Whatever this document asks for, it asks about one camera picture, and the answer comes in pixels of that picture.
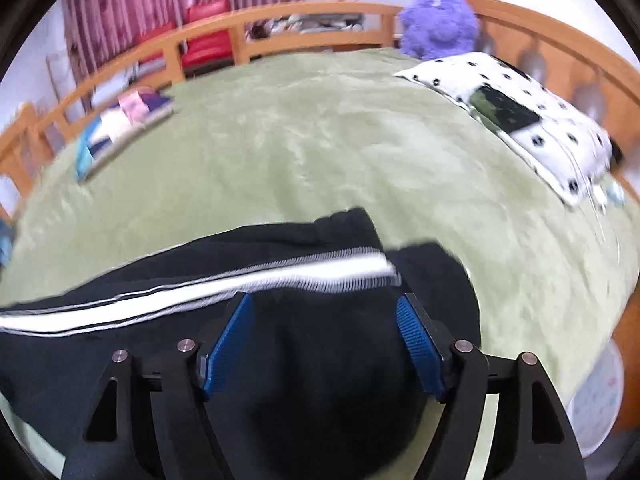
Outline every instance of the black garment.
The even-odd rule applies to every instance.
[[[67,294],[12,310],[85,303],[359,247],[382,249],[362,209],[313,224],[248,226],[142,258]],[[238,480],[362,478],[406,446],[426,398],[396,326],[403,290],[414,291],[455,336],[479,345],[478,304],[459,263],[437,244],[393,251],[388,258],[404,277],[400,287],[252,294],[251,341],[226,390],[208,406]],[[0,388],[18,416],[65,453],[114,350],[143,357],[168,351],[219,312],[220,304],[212,304],[64,337],[0,334]]]

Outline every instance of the metal screw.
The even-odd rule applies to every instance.
[[[468,354],[474,349],[474,346],[466,339],[458,339],[455,344],[456,350]]]
[[[180,352],[190,352],[196,347],[196,342],[193,339],[183,339],[178,343],[178,350]]]
[[[524,354],[522,354],[522,360],[528,365],[534,365],[538,362],[536,355],[531,352],[524,352]]]
[[[121,363],[123,361],[127,360],[127,357],[129,357],[129,352],[127,352],[126,350],[116,350],[112,355],[111,355],[111,360],[114,363]]]

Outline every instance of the folded clothes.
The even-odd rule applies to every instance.
[[[238,228],[0,312],[0,389],[65,453],[114,350],[151,356],[252,293],[251,341],[209,418],[238,479],[362,478],[397,456],[426,401],[396,325],[414,292],[480,345],[478,303],[438,244],[383,252],[362,209]]]
[[[88,179],[147,127],[174,111],[173,100],[149,88],[127,92],[98,115],[78,140],[76,179]]]

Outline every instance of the wooden bed frame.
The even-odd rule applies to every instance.
[[[498,0],[468,1],[487,32],[494,38],[498,57],[515,64],[519,53],[532,45],[534,40],[538,41],[539,51],[548,63],[547,86],[555,94],[570,99],[577,85],[593,80],[600,72],[601,87],[608,105],[604,127],[620,145],[623,153],[629,152],[640,140],[640,73],[625,59],[590,36],[533,10]],[[393,46],[396,14],[400,10],[400,7],[364,2],[295,2],[230,12],[168,32],[101,67],[43,117],[37,116],[32,104],[23,104],[15,121],[0,137],[0,174],[7,174],[13,179],[24,200],[33,189],[37,176],[33,166],[37,170],[50,163],[53,158],[45,130],[54,124],[65,142],[70,142],[106,107],[99,107],[81,119],[69,122],[65,111],[71,104],[92,92],[96,85],[156,52],[162,52],[166,68],[143,78],[135,86],[158,89],[185,81],[178,51],[178,46],[185,40],[228,29],[236,64],[249,63],[256,56],[306,48],[338,47],[351,50]],[[244,32],[249,23],[290,14],[322,13],[373,14],[379,17],[379,27],[357,32],[285,33],[257,41],[245,39]],[[27,159],[32,168],[28,168]],[[17,217],[16,214],[10,217],[2,208],[0,216],[9,222],[15,221]],[[632,400],[634,396],[640,396],[640,360],[635,358],[632,363],[628,360],[629,356],[639,352],[636,342],[639,324],[640,292],[636,290],[616,330],[616,341],[627,368],[625,402],[618,419],[619,422],[621,418],[626,420],[620,424],[623,428],[637,425],[640,420],[639,405]]]

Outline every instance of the polka dot pillow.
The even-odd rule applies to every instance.
[[[569,205],[577,205],[609,168],[606,130],[495,57],[471,52],[396,76],[443,94],[482,121]]]

